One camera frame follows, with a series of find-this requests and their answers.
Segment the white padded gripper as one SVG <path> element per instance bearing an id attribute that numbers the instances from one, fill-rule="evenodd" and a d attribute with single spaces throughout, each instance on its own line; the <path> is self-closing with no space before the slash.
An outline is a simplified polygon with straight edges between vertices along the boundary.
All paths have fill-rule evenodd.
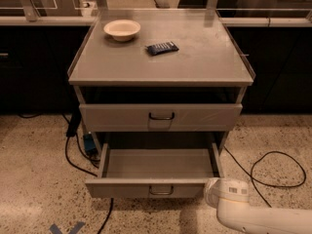
<path id="1" fill-rule="evenodd" d="M 204 187 L 204 198 L 206 203 L 215 209 L 220 199 L 248 203 L 249 186 L 246 182 L 234 178 L 210 178 Z"/>

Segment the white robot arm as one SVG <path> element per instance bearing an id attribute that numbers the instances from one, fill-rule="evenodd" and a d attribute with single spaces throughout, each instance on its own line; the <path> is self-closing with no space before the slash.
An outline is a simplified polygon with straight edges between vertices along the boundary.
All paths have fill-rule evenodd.
<path id="1" fill-rule="evenodd" d="M 311 210 L 253 207 L 242 180 L 210 178 L 204 197 L 219 223 L 243 234 L 312 234 Z"/>

